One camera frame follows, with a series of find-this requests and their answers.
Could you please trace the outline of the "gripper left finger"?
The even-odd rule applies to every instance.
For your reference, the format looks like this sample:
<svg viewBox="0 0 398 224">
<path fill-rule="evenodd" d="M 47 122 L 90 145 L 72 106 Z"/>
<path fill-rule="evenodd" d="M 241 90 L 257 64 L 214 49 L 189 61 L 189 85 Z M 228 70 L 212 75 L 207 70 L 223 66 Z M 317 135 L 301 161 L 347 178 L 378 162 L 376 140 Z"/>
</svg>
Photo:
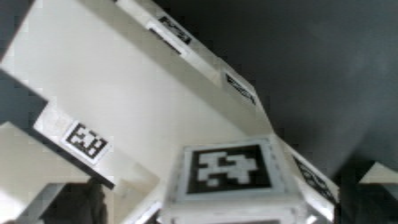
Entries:
<svg viewBox="0 0 398 224">
<path fill-rule="evenodd" d="M 102 185 L 85 183 L 49 184 L 24 208 L 15 224 L 108 224 Z"/>
</svg>

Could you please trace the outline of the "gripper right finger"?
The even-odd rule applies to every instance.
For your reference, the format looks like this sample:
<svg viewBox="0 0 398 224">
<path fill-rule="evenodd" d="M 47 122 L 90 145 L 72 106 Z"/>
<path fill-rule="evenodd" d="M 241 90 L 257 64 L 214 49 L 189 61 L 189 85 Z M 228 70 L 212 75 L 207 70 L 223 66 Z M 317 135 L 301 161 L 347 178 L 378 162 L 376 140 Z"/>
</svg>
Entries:
<svg viewBox="0 0 398 224">
<path fill-rule="evenodd" d="M 333 224 L 398 224 L 398 185 L 342 182 Z"/>
</svg>

